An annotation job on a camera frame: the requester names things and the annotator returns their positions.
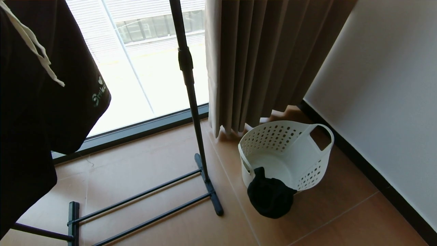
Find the black clothing item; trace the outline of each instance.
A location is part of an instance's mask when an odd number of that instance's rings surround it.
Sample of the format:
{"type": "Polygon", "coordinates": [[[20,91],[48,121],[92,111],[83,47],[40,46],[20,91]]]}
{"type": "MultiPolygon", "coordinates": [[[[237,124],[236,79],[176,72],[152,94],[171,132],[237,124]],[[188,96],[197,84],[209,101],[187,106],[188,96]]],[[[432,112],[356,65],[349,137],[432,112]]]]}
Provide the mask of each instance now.
{"type": "Polygon", "coordinates": [[[65,87],[52,80],[0,9],[1,237],[56,184],[51,151],[80,148],[111,101],[65,0],[5,3],[46,48],[65,87]]]}
{"type": "Polygon", "coordinates": [[[264,167],[254,169],[255,178],[247,187],[247,195],[260,215],[277,219],[290,211],[296,190],[278,179],[265,177],[264,167]]]}

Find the building window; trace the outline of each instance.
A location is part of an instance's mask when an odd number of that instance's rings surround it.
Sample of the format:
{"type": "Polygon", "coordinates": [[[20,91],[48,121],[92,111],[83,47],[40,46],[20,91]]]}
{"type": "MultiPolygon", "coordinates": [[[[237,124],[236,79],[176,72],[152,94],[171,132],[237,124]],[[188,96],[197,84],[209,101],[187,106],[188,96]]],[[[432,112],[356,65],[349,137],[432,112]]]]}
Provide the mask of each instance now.
{"type": "MultiPolygon", "coordinates": [[[[185,33],[204,30],[204,11],[183,13],[185,33]]],[[[125,44],[176,35],[170,14],[116,23],[125,44]]]]}

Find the white drawstring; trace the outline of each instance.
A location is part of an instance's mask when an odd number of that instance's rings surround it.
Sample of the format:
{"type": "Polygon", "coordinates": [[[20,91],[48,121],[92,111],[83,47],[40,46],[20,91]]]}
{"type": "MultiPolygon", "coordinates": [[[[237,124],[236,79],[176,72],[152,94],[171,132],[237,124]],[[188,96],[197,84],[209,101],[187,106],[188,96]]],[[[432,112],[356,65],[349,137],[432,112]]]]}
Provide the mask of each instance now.
{"type": "Polygon", "coordinates": [[[15,27],[17,32],[20,34],[26,45],[29,47],[29,49],[38,57],[39,62],[41,63],[42,67],[47,71],[49,76],[56,81],[58,84],[60,84],[62,87],[65,86],[64,82],[60,81],[55,72],[50,68],[50,60],[47,57],[47,53],[45,52],[45,48],[38,42],[36,39],[35,34],[32,32],[30,28],[25,26],[21,21],[12,13],[10,8],[6,6],[4,3],[4,0],[0,0],[0,7],[6,12],[9,20],[11,21],[12,25],[15,27]],[[38,51],[36,50],[36,46],[42,51],[42,54],[44,57],[38,54],[38,51]]]}

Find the brown curtain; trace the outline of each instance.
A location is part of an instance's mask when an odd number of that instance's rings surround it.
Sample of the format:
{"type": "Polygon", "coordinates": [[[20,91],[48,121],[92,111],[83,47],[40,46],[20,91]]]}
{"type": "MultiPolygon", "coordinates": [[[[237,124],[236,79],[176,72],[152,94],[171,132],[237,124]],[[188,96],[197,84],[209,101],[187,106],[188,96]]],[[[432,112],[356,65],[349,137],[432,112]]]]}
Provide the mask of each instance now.
{"type": "Polygon", "coordinates": [[[299,104],[355,0],[206,0],[209,121],[242,132],[299,104]]]}

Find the white plastic basket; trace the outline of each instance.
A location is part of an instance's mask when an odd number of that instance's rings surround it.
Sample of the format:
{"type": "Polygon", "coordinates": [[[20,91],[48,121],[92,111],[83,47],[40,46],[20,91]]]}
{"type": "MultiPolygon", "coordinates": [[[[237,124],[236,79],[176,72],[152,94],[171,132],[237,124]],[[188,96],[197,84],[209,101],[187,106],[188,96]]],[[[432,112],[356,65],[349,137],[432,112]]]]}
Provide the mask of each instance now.
{"type": "Polygon", "coordinates": [[[238,144],[244,184],[249,186],[253,170],[263,166],[266,178],[279,179],[297,191],[312,188],[325,175],[333,143],[332,131],[321,124],[281,120],[257,126],[238,144]],[[322,151],[310,136],[316,126],[331,135],[331,143],[322,151]]]}

